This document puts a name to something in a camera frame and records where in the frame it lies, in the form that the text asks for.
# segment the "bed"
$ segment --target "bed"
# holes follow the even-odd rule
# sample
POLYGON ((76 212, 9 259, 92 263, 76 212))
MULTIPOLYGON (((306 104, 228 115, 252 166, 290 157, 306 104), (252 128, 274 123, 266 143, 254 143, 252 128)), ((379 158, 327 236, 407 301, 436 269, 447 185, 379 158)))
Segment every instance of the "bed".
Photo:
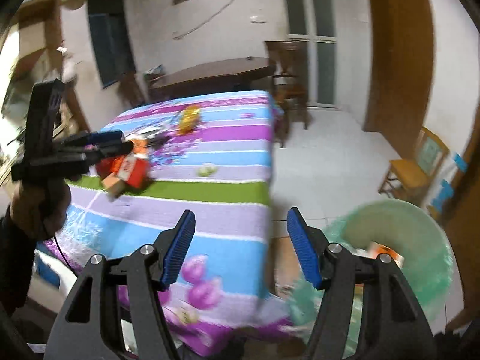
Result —
MULTIPOLYGON (((126 111, 104 131, 125 134, 171 121, 187 105, 201 123, 150 153, 153 183, 140 194, 111 201, 92 172, 70 185, 72 204, 58 235, 75 270, 92 254, 118 258, 174 227, 185 209, 196 231, 177 283, 159 293, 172 333, 202 356, 220 351, 243 327, 261 339, 286 336, 287 308, 263 282, 270 241, 269 183, 275 114, 264 91, 170 100, 126 111), (214 164, 205 176, 203 164, 214 164)), ((53 241, 47 247, 59 259, 53 241)), ((128 304, 125 288, 119 289, 128 304)))

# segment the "red snack package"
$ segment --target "red snack package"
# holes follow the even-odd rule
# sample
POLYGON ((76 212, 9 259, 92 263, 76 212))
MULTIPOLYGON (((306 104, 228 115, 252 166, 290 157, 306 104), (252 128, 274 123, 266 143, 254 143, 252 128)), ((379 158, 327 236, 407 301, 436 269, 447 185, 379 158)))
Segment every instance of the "red snack package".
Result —
POLYGON ((113 158, 104 158, 99 163, 95 164, 95 171, 98 176, 103 180, 109 176, 111 167, 113 164, 113 158))
POLYGON ((117 172, 117 177, 134 188, 141 188, 150 168, 148 160, 137 158, 133 154, 125 157, 117 172))

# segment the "blue object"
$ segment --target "blue object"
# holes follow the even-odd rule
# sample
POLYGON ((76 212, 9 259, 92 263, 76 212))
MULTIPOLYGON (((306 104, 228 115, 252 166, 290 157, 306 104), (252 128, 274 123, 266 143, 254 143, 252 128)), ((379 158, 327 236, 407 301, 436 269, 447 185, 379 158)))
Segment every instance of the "blue object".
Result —
POLYGON ((322 275, 320 274, 318 255, 310 243, 305 231, 306 227, 307 224, 299 216, 298 210, 295 208, 290 209, 286 215, 286 229, 295 248, 303 275, 315 288, 320 288, 322 275))
POLYGON ((43 242, 37 242, 37 244, 35 245, 35 249, 37 249, 38 251, 42 252, 42 253, 45 253, 47 256, 51 256, 51 257, 55 257, 57 258, 51 251, 48 247, 45 246, 45 244, 43 242))
POLYGON ((112 140, 120 140, 123 138, 123 132, 120 130, 112 130, 107 132, 91 132, 88 135, 88 143, 95 145, 98 143, 106 143, 112 140))
POLYGON ((453 188, 446 180, 442 180, 440 183, 441 190, 438 196, 431 201, 431 205, 435 207, 438 212, 442 212, 442 206, 449 198, 453 196, 453 188))
POLYGON ((179 223, 180 229, 172 241, 169 250, 163 259, 163 273, 160 281, 167 289, 170 284, 177 281, 183 261, 187 255, 191 239, 195 233, 195 215, 189 212, 179 223))
POLYGON ((60 288, 60 276, 49 265, 45 264, 38 254, 35 254, 34 259, 37 264, 37 274, 55 288, 60 288))
POLYGON ((460 169, 463 173, 467 171, 468 165, 458 153, 455 153, 453 161, 457 164, 458 169, 460 169))

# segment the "dark wooden table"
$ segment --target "dark wooden table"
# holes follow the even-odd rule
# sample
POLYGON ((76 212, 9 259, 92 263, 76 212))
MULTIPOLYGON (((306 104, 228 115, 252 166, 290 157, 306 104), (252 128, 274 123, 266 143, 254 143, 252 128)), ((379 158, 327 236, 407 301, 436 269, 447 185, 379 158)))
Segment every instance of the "dark wooden table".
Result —
POLYGON ((249 90, 252 81, 273 75, 275 69, 273 60, 260 57, 199 64, 147 83, 150 102, 249 90))

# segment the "sleeve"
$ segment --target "sleeve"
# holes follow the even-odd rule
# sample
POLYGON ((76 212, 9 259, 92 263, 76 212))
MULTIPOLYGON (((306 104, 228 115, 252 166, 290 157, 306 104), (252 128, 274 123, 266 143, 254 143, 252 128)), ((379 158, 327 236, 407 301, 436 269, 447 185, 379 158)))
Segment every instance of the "sleeve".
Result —
POLYGON ((36 242, 11 220, 10 209, 0 220, 0 302, 8 315, 25 304, 36 242))

